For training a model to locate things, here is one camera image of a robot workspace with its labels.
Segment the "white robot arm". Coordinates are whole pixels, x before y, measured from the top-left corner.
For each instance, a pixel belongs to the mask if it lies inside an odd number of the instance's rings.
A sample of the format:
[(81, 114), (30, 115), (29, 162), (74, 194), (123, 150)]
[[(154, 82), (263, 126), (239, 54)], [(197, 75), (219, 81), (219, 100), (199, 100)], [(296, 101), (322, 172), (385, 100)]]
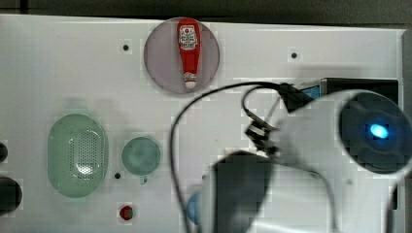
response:
[(280, 120), (263, 155), (218, 160), (202, 188), (202, 233), (386, 233), (411, 170), (411, 120), (368, 90), (318, 98)]

